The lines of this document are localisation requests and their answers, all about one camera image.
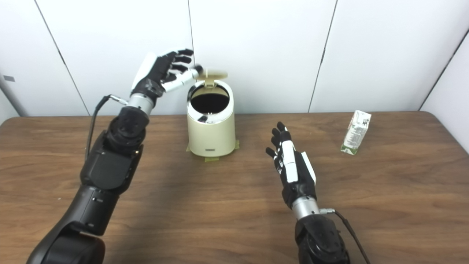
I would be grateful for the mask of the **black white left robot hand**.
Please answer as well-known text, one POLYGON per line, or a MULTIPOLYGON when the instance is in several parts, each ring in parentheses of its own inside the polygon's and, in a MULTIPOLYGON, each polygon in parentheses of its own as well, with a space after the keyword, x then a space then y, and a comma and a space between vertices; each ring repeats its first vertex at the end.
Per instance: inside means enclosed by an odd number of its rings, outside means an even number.
POLYGON ((154 108, 165 93, 188 86, 203 74, 201 65, 193 65, 191 49, 171 50, 163 55, 149 52, 134 78, 128 106, 147 100, 154 108))

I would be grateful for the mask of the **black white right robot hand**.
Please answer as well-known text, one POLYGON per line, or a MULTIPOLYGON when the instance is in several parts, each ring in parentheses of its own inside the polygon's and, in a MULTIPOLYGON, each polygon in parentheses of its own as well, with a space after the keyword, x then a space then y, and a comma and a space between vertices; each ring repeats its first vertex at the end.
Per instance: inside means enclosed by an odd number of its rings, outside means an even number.
POLYGON ((272 135, 271 142, 275 148, 267 147, 265 152, 273 159, 274 167, 280 175, 285 204, 292 209, 299 198, 317 199, 315 172, 307 153, 296 150, 292 136, 283 122, 277 122, 272 135))

